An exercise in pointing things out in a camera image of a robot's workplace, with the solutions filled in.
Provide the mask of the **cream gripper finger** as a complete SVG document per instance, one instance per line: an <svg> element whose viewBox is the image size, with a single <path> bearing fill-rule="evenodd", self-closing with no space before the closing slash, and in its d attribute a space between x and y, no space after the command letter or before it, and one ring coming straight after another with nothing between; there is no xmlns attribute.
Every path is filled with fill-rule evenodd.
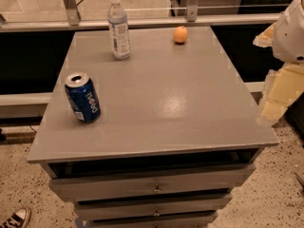
<svg viewBox="0 0 304 228"><path fill-rule="evenodd" d="M304 93L304 66L285 63L270 70L259 101L259 120L276 124L287 109Z"/></svg>
<svg viewBox="0 0 304 228"><path fill-rule="evenodd" d="M271 24L256 36L253 41L253 45L261 48L271 47L273 45L275 25L276 24Z"/></svg>

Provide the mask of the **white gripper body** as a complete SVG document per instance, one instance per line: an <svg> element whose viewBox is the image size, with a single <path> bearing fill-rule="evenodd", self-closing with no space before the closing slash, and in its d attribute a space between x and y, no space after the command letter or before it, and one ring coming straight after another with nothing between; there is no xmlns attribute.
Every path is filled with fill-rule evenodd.
<svg viewBox="0 0 304 228"><path fill-rule="evenodd" d="M293 0L275 24L273 54L282 62L304 63L304 0Z"/></svg>

